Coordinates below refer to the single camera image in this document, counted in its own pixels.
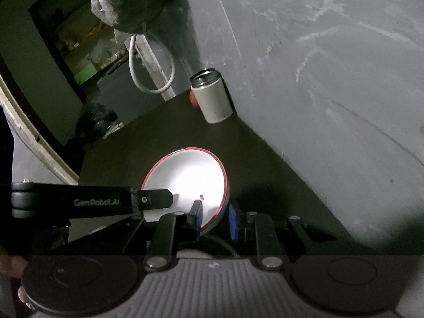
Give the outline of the person's hand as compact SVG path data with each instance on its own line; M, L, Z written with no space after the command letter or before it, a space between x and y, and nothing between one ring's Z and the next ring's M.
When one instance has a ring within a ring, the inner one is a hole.
M27 265L28 262L19 255L1 254L0 256L0 270L2 275L21 279ZM33 312L35 311L35 308L32 306L30 300L28 299L23 286L19 287L17 295L22 303L24 303Z

